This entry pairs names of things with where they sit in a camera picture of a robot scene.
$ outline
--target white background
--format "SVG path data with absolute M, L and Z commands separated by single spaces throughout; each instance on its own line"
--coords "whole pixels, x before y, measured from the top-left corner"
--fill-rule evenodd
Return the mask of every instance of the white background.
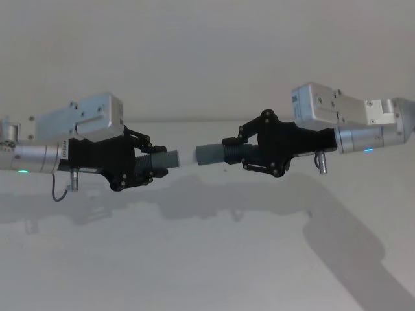
M 0 114 L 102 91 L 129 121 L 289 118 L 310 80 L 415 99 L 413 0 L 2 0 Z
M 240 122 L 139 124 L 182 154 Z M 114 193 L 81 175 L 2 172 L 2 310 L 415 310 L 415 148 L 292 162 L 284 178 L 240 165 L 171 170 Z M 69 176 L 58 174 L 57 190 Z

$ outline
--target white ceiling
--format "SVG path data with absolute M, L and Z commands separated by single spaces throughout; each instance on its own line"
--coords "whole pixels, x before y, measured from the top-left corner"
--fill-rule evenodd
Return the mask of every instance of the white ceiling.
M 0 115 L 101 91 L 129 121 L 291 116 L 313 80 L 415 100 L 414 0 L 2 0 Z

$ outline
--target black wire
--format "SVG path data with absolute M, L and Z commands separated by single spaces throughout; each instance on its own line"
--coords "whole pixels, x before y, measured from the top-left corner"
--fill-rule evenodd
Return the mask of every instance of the black wire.
M 320 169 L 320 165 L 317 162 L 317 154 L 314 156 L 314 164 L 316 165 L 316 168 Z
M 60 201 L 62 201 L 66 197 L 67 189 L 65 190 L 64 194 L 60 198 L 56 198 L 56 194 L 54 193 L 54 186 L 55 186 L 55 184 L 56 184 L 56 179 L 55 179 L 54 174 L 52 174 L 52 199 L 55 202 L 60 202 Z

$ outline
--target gray tube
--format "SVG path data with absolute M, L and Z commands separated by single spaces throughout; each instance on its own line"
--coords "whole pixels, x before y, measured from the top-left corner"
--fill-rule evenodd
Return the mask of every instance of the gray tube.
M 223 146 L 222 144 L 208 144 L 196 147 L 196 158 L 199 165 L 208 165 L 224 162 L 225 157 L 232 157 L 241 161 L 244 157 L 257 157 L 258 147 L 251 144 L 238 146 Z
M 179 167 L 178 152 L 156 152 L 136 157 L 135 173 L 141 173 L 144 170 L 157 170 Z

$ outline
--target robotic arm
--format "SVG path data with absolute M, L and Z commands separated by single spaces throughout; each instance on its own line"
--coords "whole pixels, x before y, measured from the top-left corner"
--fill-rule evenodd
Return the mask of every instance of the robotic arm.
M 280 177 L 293 158 L 314 154 L 315 165 L 326 174 L 325 152 L 404 144 L 415 128 L 415 102 L 402 98 L 358 100 L 309 83 L 292 92 L 292 105 L 295 122 L 281 122 L 272 110 L 265 110 L 242 125 L 237 137 L 198 146 L 198 164 L 242 163 L 245 170 Z M 257 145 L 248 144 L 255 134 Z
M 136 149 L 145 155 L 136 157 Z M 128 129 L 121 101 L 109 93 L 24 122 L 0 121 L 0 170 L 69 171 L 73 192 L 79 172 L 101 174 L 121 191 L 148 185 L 172 167 L 178 167 L 177 151 L 153 146 L 149 136 Z

